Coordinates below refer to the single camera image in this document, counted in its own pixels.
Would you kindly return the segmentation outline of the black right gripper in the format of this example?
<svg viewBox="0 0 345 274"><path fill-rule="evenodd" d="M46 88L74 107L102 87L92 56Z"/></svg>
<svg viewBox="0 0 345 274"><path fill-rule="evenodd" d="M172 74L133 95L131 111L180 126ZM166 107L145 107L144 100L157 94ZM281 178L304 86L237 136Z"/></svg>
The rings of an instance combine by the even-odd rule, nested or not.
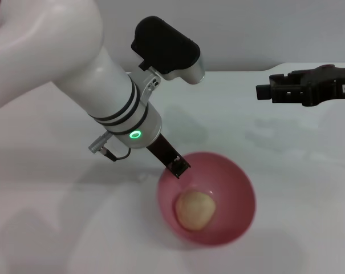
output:
<svg viewBox="0 0 345 274"><path fill-rule="evenodd" d="M345 99L345 68L323 65L306 73L306 70L296 70L287 75L270 75L269 84L256 86L257 99L271 100L272 103L299 103L305 107Z"/></svg>

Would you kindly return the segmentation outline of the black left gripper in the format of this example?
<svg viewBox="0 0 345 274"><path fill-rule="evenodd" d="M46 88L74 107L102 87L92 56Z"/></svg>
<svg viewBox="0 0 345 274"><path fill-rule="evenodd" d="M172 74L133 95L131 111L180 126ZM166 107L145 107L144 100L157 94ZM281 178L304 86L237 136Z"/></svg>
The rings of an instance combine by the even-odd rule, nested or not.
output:
<svg viewBox="0 0 345 274"><path fill-rule="evenodd" d="M178 179L188 168L191 168L191 165L178 154L162 134L159 134L147 149Z"/></svg>

